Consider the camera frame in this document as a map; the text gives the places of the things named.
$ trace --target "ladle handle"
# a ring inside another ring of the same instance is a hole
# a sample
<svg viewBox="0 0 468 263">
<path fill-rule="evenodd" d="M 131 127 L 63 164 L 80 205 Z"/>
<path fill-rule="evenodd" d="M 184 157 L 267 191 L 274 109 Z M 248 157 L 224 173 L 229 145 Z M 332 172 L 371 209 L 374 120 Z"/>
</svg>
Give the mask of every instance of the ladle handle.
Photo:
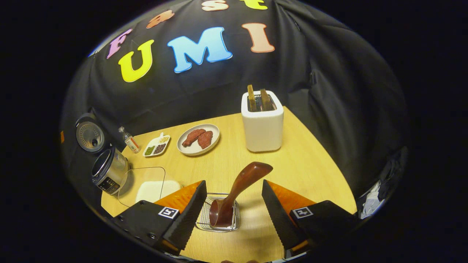
<svg viewBox="0 0 468 263">
<path fill-rule="evenodd" d="M 233 204 L 237 196 L 247 187 L 260 180 L 265 175 L 269 174 L 273 167 L 262 162 L 251 162 L 247 165 L 236 177 L 234 184 L 229 192 L 229 195 L 224 199 L 223 203 Z"/>
</svg>

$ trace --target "yellow letter u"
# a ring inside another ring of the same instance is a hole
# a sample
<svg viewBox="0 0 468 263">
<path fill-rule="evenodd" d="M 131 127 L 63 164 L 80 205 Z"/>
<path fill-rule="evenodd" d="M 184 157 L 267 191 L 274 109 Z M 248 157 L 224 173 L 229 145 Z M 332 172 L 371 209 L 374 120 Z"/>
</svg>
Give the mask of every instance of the yellow letter u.
<svg viewBox="0 0 468 263">
<path fill-rule="evenodd" d="M 141 56 L 143 59 L 143 64 L 139 69 L 133 69 L 133 51 L 129 52 L 118 61 L 118 64 L 120 65 L 120 69 L 122 71 L 122 78 L 124 79 L 124 81 L 134 82 L 135 80 L 143 77 L 149 71 L 151 65 L 153 64 L 153 57 L 151 56 L 151 44 L 153 42 L 154 40 L 148 40 L 138 47 L 138 50 L 141 51 Z"/>
</svg>

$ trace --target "black bean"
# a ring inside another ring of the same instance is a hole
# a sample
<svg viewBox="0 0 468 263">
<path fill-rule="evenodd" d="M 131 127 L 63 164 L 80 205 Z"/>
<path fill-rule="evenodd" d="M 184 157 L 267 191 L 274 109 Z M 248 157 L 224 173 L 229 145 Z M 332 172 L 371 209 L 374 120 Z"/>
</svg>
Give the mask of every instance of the black bean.
<svg viewBox="0 0 468 263">
<path fill-rule="evenodd" d="M 154 150 L 154 154 L 157 154 L 157 153 L 160 153 L 162 152 L 162 150 L 164 150 L 164 147 L 166 146 L 166 143 L 165 144 L 160 144 L 156 147 L 156 150 Z"/>
</svg>

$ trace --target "stainless steel pot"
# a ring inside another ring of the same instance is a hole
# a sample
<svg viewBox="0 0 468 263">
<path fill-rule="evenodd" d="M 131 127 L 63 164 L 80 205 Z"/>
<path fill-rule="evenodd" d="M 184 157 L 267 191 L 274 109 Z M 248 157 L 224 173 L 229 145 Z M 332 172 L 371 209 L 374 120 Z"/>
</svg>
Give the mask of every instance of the stainless steel pot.
<svg viewBox="0 0 468 263">
<path fill-rule="evenodd" d="M 96 159 L 91 176 L 97 187 L 110 195 L 115 195 L 120 190 L 128 170 L 127 158 L 115 146 L 112 146 Z"/>
</svg>

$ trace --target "brown ladle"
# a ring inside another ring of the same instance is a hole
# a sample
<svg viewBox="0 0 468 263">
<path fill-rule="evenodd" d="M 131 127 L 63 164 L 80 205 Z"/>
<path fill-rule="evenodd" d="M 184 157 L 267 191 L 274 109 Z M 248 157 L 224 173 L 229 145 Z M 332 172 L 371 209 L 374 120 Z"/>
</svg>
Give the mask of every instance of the brown ladle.
<svg viewBox="0 0 468 263">
<path fill-rule="evenodd" d="M 228 227 L 232 224 L 233 205 L 237 196 L 247 187 L 269 174 L 273 167 L 262 162 L 251 162 L 236 177 L 229 195 L 222 200 L 214 200 L 210 206 L 210 225 Z"/>
</svg>

